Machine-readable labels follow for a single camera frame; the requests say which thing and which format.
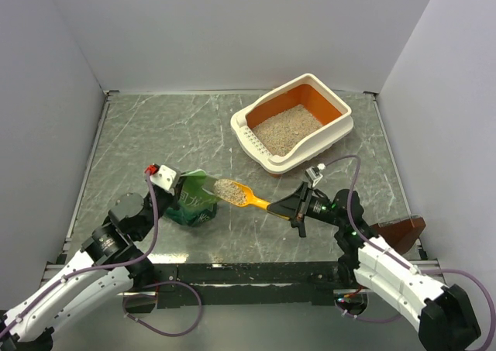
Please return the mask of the yellow plastic scoop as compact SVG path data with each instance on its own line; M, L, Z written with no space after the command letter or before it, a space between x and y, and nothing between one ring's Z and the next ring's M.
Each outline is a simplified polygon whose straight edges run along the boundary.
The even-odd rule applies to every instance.
M214 182L213 191L218 198L236 207L244 208L253 206L255 208L264 210L269 214L276 215L279 218L288 220L288 217L270 212L268 210L270 202L258 198L253 193L253 190L244 184L240 184L236 181L223 178Z

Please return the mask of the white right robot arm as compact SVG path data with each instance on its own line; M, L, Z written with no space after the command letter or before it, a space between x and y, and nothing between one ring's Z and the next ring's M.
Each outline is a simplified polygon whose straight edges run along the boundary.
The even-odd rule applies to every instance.
M301 237L305 219L337 227L334 235L343 251L338 277L346 287L372 290L417 331L427 350L464 350L481 336L481 328L464 289L447 287L422 274L364 220L356 191L342 189L334 199L303 182L286 198L270 203L267 211L288 218Z

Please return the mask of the green litter bag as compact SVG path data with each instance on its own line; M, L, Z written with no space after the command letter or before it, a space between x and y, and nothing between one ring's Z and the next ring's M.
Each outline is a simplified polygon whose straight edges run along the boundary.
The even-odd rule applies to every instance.
M211 191L216 181L216 177L202 169L183 173L178 183L177 203L169 207L164 216L189 227L199 227L213 219L220 201Z

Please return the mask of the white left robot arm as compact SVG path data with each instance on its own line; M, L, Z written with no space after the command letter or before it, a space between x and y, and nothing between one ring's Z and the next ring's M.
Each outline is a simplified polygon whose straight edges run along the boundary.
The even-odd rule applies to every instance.
M57 274L1 316L1 348L50 350L56 332L106 299L147 289L154 266L136 243L158 237L158 221L176 200L158 188L123 195Z

